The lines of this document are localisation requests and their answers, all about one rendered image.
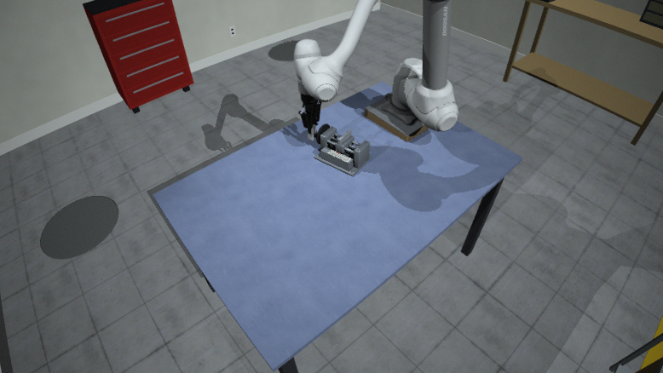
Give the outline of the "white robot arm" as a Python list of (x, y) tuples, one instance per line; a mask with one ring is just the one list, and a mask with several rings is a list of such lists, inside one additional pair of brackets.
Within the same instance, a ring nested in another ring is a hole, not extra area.
[[(343, 39), (331, 55), (322, 56), (315, 40), (297, 43), (294, 65), (301, 94), (322, 102), (335, 98), (343, 68), (355, 51), (376, 2), (357, 1)], [(423, 60), (402, 61), (395, 72), (394, 90), (385, 95), (389, 104), (382, 106), (382, 111), (405, 125), (419, 119), (430, 129), (447, 131), (457, 122), (458, 107), (447, 79), (452, 5), (453, 0), (423, 0)]]

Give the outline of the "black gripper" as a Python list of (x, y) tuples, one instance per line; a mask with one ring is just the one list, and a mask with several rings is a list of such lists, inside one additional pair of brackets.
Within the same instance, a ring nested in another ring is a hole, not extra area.
[(301, 94), (301, 100), (303, 102), (303, 109), (299, 111), (299, 114), (301, 115), (304, 128), (308, 129), (308, 139), (313, 141), (314, 134), (317, 134), (317, 122), (320, 121), (322, 101), (318, 101), (310, 95), (303, 94)]

